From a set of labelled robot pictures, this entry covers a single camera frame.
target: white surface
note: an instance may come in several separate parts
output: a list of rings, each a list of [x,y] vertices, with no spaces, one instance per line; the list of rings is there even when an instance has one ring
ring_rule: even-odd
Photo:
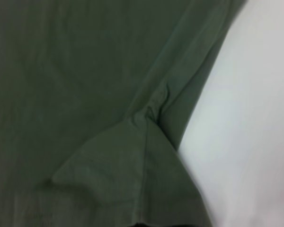
[[[284,227],[284,0],[249,0],[180,153],[217,227]]]

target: green shirt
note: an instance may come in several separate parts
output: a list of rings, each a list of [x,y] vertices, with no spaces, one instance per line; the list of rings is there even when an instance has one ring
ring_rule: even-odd
[[[176,150],[242,0],[0,0],[0,227],[210,227]]]

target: white background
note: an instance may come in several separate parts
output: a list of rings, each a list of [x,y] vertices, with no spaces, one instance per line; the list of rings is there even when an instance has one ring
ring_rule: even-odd
[[[284,227],[284,0],[233,23],[180,154],[217,227]]]

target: olive green fabric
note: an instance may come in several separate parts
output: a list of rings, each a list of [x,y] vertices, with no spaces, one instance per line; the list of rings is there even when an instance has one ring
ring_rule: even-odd
[[[0,0],[0,227],[210,227],[176,150],[241,0]]]

